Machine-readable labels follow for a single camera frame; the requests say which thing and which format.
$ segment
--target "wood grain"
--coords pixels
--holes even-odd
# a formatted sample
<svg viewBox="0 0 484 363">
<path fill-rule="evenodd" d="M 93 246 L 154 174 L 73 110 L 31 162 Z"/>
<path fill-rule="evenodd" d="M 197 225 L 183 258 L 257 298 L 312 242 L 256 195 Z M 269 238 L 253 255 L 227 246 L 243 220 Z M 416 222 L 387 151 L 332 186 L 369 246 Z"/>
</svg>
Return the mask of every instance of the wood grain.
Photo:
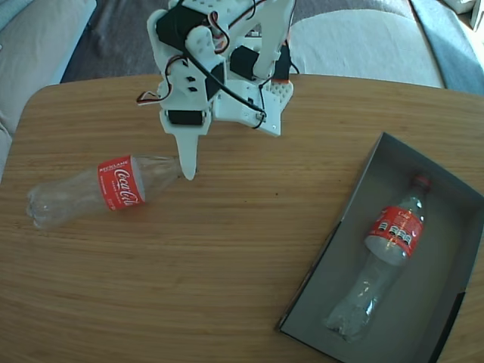
<svg viewBox="0 0 484 363">
<path fill-rule="evenodd" d="M 0 361 L 330 361 L 274 332 L 382 131 L 484 192 L 484 99 L 295 76 L 283 135 L 215 123 L 199 175 L 157 202 L 37 231 L 35 184 L 124 154 L 175 155 L 157 76 L 41 90 L 0 187 Z M 441 362 L 484 361 L 482 252 Z"/>
</svg>

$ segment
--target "gray box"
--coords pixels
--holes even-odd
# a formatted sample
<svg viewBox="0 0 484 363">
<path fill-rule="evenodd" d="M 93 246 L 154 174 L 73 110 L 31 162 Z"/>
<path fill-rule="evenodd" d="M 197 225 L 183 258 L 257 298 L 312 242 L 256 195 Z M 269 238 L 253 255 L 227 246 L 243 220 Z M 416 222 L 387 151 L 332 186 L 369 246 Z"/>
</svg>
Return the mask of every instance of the gray box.
<svg viewBox="0 0 484 363">
<path fill-rule="evenodd" d="M 367 336 L 348 344 L 322 320 L 363 266 L 368 253 L 363 240 L 374 220 L 388 202 L 405 194 L 417 172 L 428 173 L 433 183 L 419 245 L 380 304 Z M 483 225 L 481 194 L 383 133 L 278 330 L 345 363 L 437 361 L 461 307 Z"/>
</svg>

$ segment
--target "robotic arm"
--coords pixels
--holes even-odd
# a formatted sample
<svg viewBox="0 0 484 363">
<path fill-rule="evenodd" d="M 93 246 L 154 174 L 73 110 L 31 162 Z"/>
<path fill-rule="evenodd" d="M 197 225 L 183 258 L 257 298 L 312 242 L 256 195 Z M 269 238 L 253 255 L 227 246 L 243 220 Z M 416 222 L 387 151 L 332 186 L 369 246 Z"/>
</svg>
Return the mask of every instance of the robotic arm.
<svg viewBox="0 0 484 363">
<path fill-rule="evenodd" d="M 187 179 L 197 170 L 198 138 L 214 119 L 281 134 L 281 112 L 293 94 L 287 37 L 295 1 L 172 0 L 170 10 L 148 19 L 164 80 L 155 99 L 138 103 L 160 103 Z M 247 37 L 257 25 L 262 38 Z"/>
</svg>

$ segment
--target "plastic bottle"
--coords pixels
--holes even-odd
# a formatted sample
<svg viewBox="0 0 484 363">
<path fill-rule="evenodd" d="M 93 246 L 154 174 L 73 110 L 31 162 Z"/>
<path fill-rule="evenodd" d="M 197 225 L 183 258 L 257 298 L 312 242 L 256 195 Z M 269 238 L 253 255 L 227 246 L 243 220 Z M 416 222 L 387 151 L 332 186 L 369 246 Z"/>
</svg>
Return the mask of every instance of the plastic bottle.
<svg viewBox="0 0 484 363">
<path fill-rule="evenodd" d="M 120 157 L 37 185 L 28 193 L 26 212 L 37 228 L 53 228 L 87 214 L 143 204 L 181 175 L 178 158 Z"/>
<path fill-rule="evenodd" d="M 365 335 L 376 308 L 414 252 L 424 227 L 429 189 L 430 180 L 416 175 L 400 203 L 383 209 L 365 238 L 370 250 L 365 266 L 324 321 L 345 341 L 351 343 Z"/>
</svg>

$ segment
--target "white cushion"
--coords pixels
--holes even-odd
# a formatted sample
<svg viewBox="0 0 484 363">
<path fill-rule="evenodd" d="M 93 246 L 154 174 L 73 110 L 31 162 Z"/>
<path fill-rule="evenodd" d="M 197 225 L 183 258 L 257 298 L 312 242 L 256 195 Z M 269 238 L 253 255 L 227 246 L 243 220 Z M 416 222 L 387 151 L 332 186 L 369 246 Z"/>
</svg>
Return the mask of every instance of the white cushion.
<svg viewBox="0 0 484 363">
<path fill-rule="evenodd" d="M 33 0 L 0 0 L 0 31 Z"/>
<path fill-rule="evenodd" d="M 296 23 L 291 56 L 301 73 L 443 87 L 417 23 L 375 10 L 342 10 Z"/>
<path fill-rule="evenodd" d="M 95 0 L 35 0 L 0 32 L 0 160 L 27 101 L 70 58 Z M 3 168 L 0 162 L 0 175 Z"/>
<path fill-rule="evenodd" d="M 444 0 L 457 14 L 467 13 L 471 11 L 476 4 L 476 0 Z"/>
<path fill-rule="evenodd" d="M 0 124 L 0 181 L 2 180 L 3 169 L 5 168 L 5 163 L 7 162 L 8 151 L 12 143 L 12 138 L 8 134 L 5 127 Z"/>
</svg>

